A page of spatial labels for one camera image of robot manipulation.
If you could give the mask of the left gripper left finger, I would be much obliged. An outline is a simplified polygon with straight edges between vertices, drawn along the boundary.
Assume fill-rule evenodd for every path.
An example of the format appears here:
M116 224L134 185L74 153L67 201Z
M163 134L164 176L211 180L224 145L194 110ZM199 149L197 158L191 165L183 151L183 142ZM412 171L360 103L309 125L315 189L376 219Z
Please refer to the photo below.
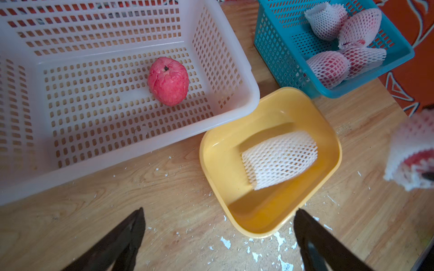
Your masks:
M66 271L133 271L145 234L144 209L133 211L86 253L66 266Z

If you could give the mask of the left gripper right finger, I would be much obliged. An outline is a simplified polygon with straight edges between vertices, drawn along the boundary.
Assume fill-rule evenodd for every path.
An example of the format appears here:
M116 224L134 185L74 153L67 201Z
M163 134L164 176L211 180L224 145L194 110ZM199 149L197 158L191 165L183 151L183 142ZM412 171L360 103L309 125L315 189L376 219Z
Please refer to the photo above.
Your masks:
M371 270L305 210L297 210L293 224L306 271Z

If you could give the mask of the white foam net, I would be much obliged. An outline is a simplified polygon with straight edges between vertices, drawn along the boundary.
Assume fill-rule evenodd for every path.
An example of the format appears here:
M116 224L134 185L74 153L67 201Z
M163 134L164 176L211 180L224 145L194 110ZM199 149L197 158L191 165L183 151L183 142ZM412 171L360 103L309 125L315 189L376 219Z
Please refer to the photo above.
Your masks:
M309 169L318 158L318 147L305 131L278 135L241 155L254 190L291 180Z

